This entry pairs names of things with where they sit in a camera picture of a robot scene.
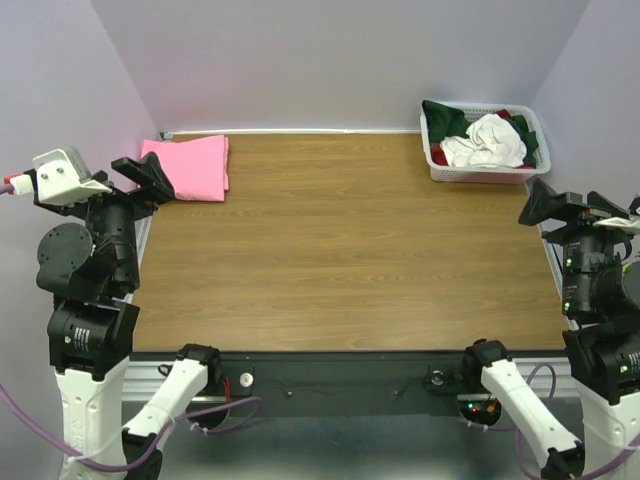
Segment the white and green t-shirt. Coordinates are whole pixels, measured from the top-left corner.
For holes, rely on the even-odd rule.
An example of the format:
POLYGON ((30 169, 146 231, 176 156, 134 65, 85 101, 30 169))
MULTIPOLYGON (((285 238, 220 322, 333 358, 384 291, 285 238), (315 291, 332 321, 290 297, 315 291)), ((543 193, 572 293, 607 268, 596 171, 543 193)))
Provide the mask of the white and green t-shirt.
POLYGON ((465 113, 430 100, 422 102, 429 126, 429 142, 439 145, 447 166, 456 168, 534 168, 536 133, 522 115, 506 110, 469 121, 465 113))

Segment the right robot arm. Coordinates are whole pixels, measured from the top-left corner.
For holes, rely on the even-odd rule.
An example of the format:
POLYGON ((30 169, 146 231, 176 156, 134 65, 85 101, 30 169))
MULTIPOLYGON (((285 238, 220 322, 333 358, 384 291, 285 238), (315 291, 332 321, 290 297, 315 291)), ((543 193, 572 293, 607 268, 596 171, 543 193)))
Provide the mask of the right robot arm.
POLYGON ((581 408, 578 438, 551 413, 499 341, 467 347, 463 384, 486 390, 526 441, 538 479, 636 479, 639 476, 639 202, 622 208, 601 194, 558 193, 536 179, 519 223, 561 227, 542 238, 562 249, 561 310, 575 323, 562 333, 581 408))

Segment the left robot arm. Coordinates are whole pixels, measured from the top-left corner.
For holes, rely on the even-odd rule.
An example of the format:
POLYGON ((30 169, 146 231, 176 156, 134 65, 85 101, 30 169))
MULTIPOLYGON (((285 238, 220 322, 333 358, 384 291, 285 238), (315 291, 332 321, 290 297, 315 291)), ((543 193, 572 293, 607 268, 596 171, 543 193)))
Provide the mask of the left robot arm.
POLYGON ((118 189, 66 147, 35 158, 29 173, 38 207, 64 217, 37 250, 37 286, 53 297, 49 359, 63 406, 64 479, 155 479, 162 449, 199 393, 222 382, 217 349, 182 347, 162 385, 130 421, 121 416, 124 376, 139 308, 136 225, 175 197, 156 154, 115 160, 135 187, 118 189))

